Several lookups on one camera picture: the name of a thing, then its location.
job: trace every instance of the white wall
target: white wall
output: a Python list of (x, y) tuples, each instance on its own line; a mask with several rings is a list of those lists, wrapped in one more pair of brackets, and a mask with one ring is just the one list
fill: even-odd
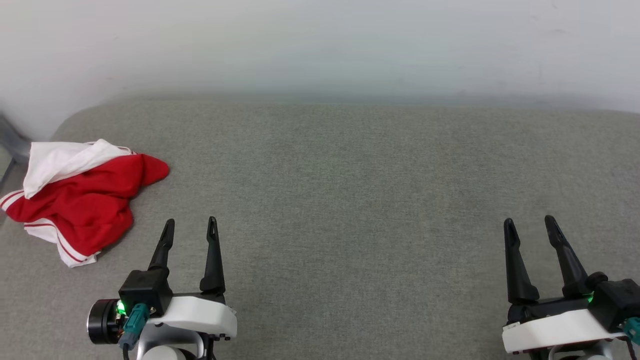
[(0, 0), (0, 111), (33, 138), (114, 98), (640, 112), (638, 0)]

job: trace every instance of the red stripe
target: red stripe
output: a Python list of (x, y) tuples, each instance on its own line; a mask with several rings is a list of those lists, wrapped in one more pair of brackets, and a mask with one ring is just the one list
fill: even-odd
[(2, 201), (2, 204), (0, 204), (0, 208), (3, 208), (4, 204), (6, 204), (6, 202), (9, 201), (10, 199), (13, 199), (14, 196), (20, 195), (22, 193), (24, 193), (24, 191), (20, 191), (19, 193), (14, 193), (13, 195), (11, 195), (8, 198), (6, 198), (4, 201)]
[[(25, 225), (24, 227), (39, 227), (39, 226), (51, 226), (56, 231), (58, 230), (57, 227), (55, 227), (55, 226), (53, 226), (51, 224), (30, 224), (30, 225)], [(78, 263), (84, 263), (86, 261), (86, 259), (85, 260), (78, 260), (72, 254), (70, 254), (69, 251), (67, 249), (65, 249), (65, 246), (62, 245), (62, 243), (60, 243), (60, 238), (58, 238), (58, 243), (60, 244), (60, 247), (62, 248), (62, 250), (64, 250), (67, 253), (67, 255), (69, 255), (69, 257), (72, 258), (73, 260), (76, 260)]]

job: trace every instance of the white stripe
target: white stripe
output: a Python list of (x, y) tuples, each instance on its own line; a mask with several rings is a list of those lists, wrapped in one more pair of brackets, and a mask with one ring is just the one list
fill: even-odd
[(0, 200), (0, 204), (2, 204), (7, 199), (6, 202), (2, 205), (2, 210), (4, 211), (6, 211), (11, 205), (13, 205), (14, 202), (23, 197), (24, 192), (22, 192), (22, 190), (19, 190), (17, 192), (10, 193), (9, 195), (3, 197), (2, 200)]
[(22, 190), (15, 190), (14, 192), (10, 192), (8, 194), (6, 194), (5, 196), (2, 197), (2, 199), (0, 199), (0, 204), (2, 203), (2, 201), (5, 201), (6, 199), (8, 199), (9, 197), (21, 192)]
[[(84, 256), (78, 253), (71, 245), (69, 245), (67, 239), (62, 235), (56, 224), (46, 218), (41, 218), (34, 222), (28, 222), (24, 224), (24, 229), (30, 235), (36, 236), (51, 243), (55, 243), (58, 246), (58, 254), (60, 259), (70, 268), (75, 268), (81, 265), (93, 264), (96, 262), (96, 255), (100, 252), (96, 252), (91, 256)], [(50, 226), (27, 226), (27, 225), (50, 225)], [(67, 252), (71, 253), (76, 259), (70, 256)]]
[(71, 244), (69, 244), (69, 242), (67, 241), (67, 239), (64, 237), (64, 235), (62, 235), (62, 233), (60, 232), (60, 230), (58, 229), (58, 227), (56, 226), (56, 224), (53, 223), (53, 221), (47, 219), (47, 218), (41, 218), (40, 220), (36, 220), (34, 222), (28, 222), (24, 224), (24, 229), (29, 232), (28, 229), (34, 229), (33, 227), (29, 228), (27, 227), (27, 225), (43, 225), (43, 224), (47, 224), (47, 225), (51, 225), (51, 226), (47, 226), (49, 229), (55, 229), (55, 233), (56, 233), (56, 241), (51, 241), (51, 242), (60, 242), (62, 244), (62, 246), (65, 247), (65, 249), (67, 251), (69, 251), (69, 254), (71, 254), (71, 256), (73, 256), (74, 258), (80, 260), (80, 261), (84, 261), (87, 257), (80, 254), (78, 251), (76, 251), (73, 246), (71, 246)]

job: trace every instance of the cable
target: cable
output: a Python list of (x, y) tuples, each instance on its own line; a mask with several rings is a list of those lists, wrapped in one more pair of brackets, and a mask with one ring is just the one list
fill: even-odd
[(627, 338), (627, 347), (629, 348), (629, 355), (631, 356), (631, 360), (637, 360), (636, 351), (634, 351), (634, 344), (628, 338)]
[(149, 320), (150, 314), (151, 312), (146, 304), (136, 304), (133, 307), (127, 322), (125, 322), (122, 327), (124, 332), (120, 335), (120, 339), (118, 339), (118, 345), (121, 349), (124, 350), (124, 345), (127, 345), (128, 349), (136, 347), (136, 343), (138, 342), (138, 339), (140, 339), (140, 334), (142, 333), (142, 329), (144, 329), (147, 320)]
[(122, 346), (122, 359), (129, 360), (129, 344)]

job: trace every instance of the teal cable connector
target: teal cable connector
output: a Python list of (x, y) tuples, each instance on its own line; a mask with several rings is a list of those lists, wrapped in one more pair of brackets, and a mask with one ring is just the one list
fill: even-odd
[(631, 341), (640, 345), (640, 318), (628, 318), (623, 331)]
[(136, 304), (133, 307), (131, 315), (127, 319), (127, 322), (124, 323), (124, 333), (118, 340), (120, 348), (124, 348), (124, 345), (127, 345), (127, 348), (132, 350), (136, 346), (142, 329), (144, 329), (147, 320), (149, 320), (149, 315), (151, 314), (147, 305)]

